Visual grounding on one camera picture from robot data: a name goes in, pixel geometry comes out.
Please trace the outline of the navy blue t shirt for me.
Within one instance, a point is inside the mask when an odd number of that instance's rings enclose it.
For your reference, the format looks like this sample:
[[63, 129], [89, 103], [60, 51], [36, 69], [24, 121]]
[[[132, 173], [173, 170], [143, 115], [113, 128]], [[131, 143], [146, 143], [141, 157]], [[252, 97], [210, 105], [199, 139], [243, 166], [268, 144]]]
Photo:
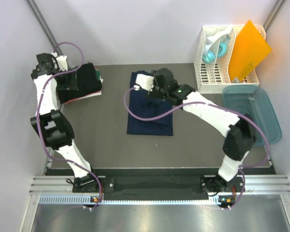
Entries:
[[[145, 90], [133, 90], [129, 96], [129, 109], [142, 118], [152, 118], [172, 109], [167, 101], [151, 99]], [[173, 135], [173, 115], [169, 114], [154, 121], [141, 121], [128, 115], [127, 134], [132, 135]]]

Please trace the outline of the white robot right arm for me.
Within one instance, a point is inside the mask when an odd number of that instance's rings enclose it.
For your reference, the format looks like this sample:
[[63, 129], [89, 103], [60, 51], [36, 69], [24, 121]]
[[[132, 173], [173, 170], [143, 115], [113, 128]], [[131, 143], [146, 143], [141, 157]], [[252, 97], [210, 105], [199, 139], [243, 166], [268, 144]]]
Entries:
[[183, 111], [204, 120], [225, 137], [222, 165], [216, 176], [204, 187], [209, 192], [228, 191], [256, 142], [256, 129], [252, 125], [252, 118], [249, 115], [241, 118], [236, 113], [220, 109], [193, 87], [178, 84], [173, 73], [166, 68], [138, 77], [136, 84], [146, 90], [149, 97], [180, 106]]

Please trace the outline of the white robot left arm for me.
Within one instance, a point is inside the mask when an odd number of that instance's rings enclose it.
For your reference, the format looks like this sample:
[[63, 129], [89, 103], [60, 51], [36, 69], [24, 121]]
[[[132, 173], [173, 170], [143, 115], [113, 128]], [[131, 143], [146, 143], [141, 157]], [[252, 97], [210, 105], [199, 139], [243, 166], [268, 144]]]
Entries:
[[36, 58], [38, 64], [31, 78], [37, 90], [37, 110], [30, 119], [31, 126], [40, 137], [46, 155], [71, 167], [74, 179], [66, 181], [74, 192], [99, 192], [100, 180], [77, 148], [72, 125], [58, 106], [58, 84], [72, 73], [67, 59], [55, 53], [41, 53]]

